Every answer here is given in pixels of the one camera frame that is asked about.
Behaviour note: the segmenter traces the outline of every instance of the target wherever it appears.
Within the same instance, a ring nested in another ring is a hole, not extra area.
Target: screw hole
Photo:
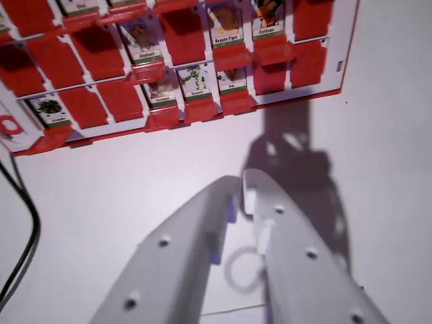
[[[278,213],[279,215],[282,215],[283,213],[285,213],[285,208],[282,205],[276,205],[275,206],[275,212]]]
[[[159,240],[159,247],[165,248],[166,246],[169,246],[169,243],[171,243],[171,238],[169,236],[163,236]]]
[[[128,299],[125,300],[125,302],[124,302],[124,309],[126,309],[127,311],[131,311],[135,307],[136,307],[136,300],[135,299],[128,298]]]
[[[352,314],[351,321],[356,324],[362,324],[363,318],[359,314]]]
[[[318,252],[314,249],[314,248],[309,248],[306,251],[306,256],[310,259],[310,260],[317,260],[318,258]]]

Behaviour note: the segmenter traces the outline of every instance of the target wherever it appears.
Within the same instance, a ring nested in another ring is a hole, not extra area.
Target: character card
[[[183,95],[187,102],[211,97],[209,73],[206,63],[178,70],[177,73]]]
[[[7,32],[9,30],[9,27],[7,27],[5,18],[3,18],[3,15],[0,12],[0,34]]]
[[[251,0],[254,8],[252,37],[254,40],[284,33],[284,0]]]
[[[242,10],[233,1],[207,5],[213,48],[243,42]]]
[[[47,127],[70,124],[69,113],[55,100],[55,97],[41,95],[25,100],[27,106]]]
[[[163,59],[155,31],[142,18],[122,22],[119,30],[134,64]]]
[[[217,72],[217,83],[221,95],[225,93],[247,90],[246,86],[246,68],[226,70]]]
[[[144,91],[151,108],[163,107],[177,103],[173,86],[167,78],[144,84]]]
[[[76,16],[99,8],[96,0],[57,0],[67,16]]]

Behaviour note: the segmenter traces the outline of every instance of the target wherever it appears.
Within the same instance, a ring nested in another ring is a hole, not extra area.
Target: black cable
[[[20,185],[18,185],[15,182],[15,180],[11,177],[11,175],[3,166],[1,161],[0,161],[0,171],[4,175],[5,179],[9,182],[11,187],[16,191],[18,196],[20,196],[20,198],[23,200],[24,204],[27,206],[28,210],[30,211],[30,214],[32,216],[33,228],[28,243],[23,253],[21,254],[20,259],[18,260],[17,264],[13,268],[10,276],[7,278],[7,281],[3,286],[3,289],[0,292],[0,312],[3,310],[5,303],[11,298],[12,294],[16,291],[16,288],[20,284],[21,279],[23,278],[25,272],[27,271],[28,266],[32,262],[41,235],[41,220],[39,218],[39,214],[22,181],[20,172],[18,170],[18,166],[16,165],[15,158],[12,154],[10,155],[10,158],[11,158],[13,170],[16,173]]]

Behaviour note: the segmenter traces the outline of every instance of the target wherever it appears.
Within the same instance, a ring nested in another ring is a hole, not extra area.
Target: white backdrop
[[[323,151],[331,164],[356,281],[392,323],[430,322],[431,12],[429,0],[362,0],[341,95],[18,158],[43,232],[0,322],[88,323],[137,243],[201,188],[240,174],[256,138],[280,126],[306,132],[311,155]],[[3,148],[0,158],[7,160]],[[3,180],[0,207],[3,285],[28,239],[30,216]],[[251,227],[243,216],[229,227],[225,261],[253,244]],[[251,254],[233,268],[243,285],[257,271]],[[262,301],[260,287],[237,292],[223,265],[212,269],[205,313]]]

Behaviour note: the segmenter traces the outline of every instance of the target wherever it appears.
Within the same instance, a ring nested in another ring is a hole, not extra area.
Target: rat card
[[[217,72],[217,83],[221,95],[225,93],[247,90],[246,68],[226,70]]]

